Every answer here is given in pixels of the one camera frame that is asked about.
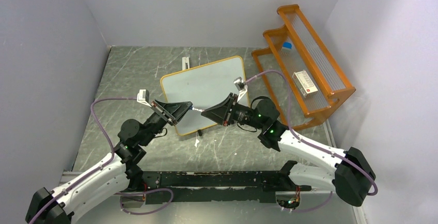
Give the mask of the yellow-framed whiteboard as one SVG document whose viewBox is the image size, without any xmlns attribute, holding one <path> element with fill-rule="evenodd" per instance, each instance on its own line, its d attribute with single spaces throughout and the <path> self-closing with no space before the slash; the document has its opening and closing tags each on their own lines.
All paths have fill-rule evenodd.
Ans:
<svg viewBox="0 0 438 224">
<path fill-rule="evenodd" d="M 207 109 L 239 93 L 233 83 L 238 77 L 246 79 L 243 58 L 232 56 L 165 75 L 160 84 L 167 102 L 191 101 L 195 108 Z"/>
</svg>

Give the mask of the white blue whiteboard marker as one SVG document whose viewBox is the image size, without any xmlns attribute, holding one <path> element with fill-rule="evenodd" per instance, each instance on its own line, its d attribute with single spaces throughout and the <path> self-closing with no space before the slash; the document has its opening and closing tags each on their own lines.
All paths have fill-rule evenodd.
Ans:
<svg viewBox="0 0 438 224">
<path fill-rule="evenodd" d="M 199 108 L 195 108 L 195 107 L 191 107 L 191 110 L 198 111 L 200 113 L 204 111 L 203 109 L 199 109 Z"/>
</svg>

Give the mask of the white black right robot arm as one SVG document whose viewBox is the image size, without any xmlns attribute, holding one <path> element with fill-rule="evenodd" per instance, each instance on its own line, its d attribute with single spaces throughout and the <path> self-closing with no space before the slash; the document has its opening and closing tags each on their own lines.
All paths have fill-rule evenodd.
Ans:
<svg viewBox="0 0 438 224">
<path fill-rule="evenodd" d="M 268 149 L 291 153 L 310 162 L 310 166 L 293 163 L 286 167 L 278 177 L 285 190 L 314 186 L 334 191 L 345 203 L 356 207 L 362 206 L 367 196 L 377 194 L 376 174 L 361 150 L 329 147 L 305 137 L 278 120 L 279 111 L 270 98 L 261 96 L 257 100 L 255 106 L 245 106 L 231 93 L 201 115 L 222 126 L 237 123 L 260 130 L 257 137 Z"/>
</svg>

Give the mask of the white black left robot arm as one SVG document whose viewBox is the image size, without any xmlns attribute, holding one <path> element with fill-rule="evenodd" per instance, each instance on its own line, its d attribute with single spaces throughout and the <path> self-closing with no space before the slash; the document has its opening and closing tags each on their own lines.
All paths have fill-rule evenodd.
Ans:
<svg viewBox="0 0 438 224">
<path fill-rule="evenodd" d="M 88 211 L 110 196 L 126 189 L 135 191 L 143 184 L 138 162 L 143 149 L 167 124 L 177 124 L 192 102 L 164 103 L 141 101 L 153 111 L 143 123 L 126 120 L 118 134 L 119 143 L 110 145 L 110 153 L 73 180 L 47 190 L 36 191 L 25 216 L 27 223 L 77 223 Z"/>
</svg>

